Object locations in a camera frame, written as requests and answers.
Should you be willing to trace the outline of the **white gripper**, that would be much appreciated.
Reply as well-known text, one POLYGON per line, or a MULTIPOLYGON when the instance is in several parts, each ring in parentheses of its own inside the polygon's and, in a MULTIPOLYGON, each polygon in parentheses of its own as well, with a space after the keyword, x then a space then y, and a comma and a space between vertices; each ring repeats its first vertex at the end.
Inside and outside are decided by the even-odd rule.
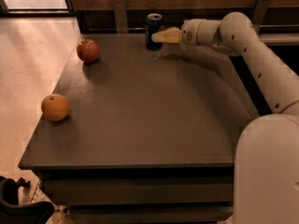
POLYGON ((202 20, 185 20, 181 30, 177 27, 170 27, 151 36, 155 43, 178 44, 181 40, 187 45, 198 46, 197 32, 202 20))

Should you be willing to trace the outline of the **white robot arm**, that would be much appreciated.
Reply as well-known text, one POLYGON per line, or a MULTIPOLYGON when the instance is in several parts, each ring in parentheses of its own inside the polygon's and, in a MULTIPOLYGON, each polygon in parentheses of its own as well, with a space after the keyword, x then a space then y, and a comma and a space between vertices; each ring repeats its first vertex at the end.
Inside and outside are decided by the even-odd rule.
POLYGON ((243 13, 186 20, 151 36, 155 43, 207 46, 239 57, 257 91, 259 117, 235 151, 233 224, 299 224, 299 76, 257 35, 243 13))

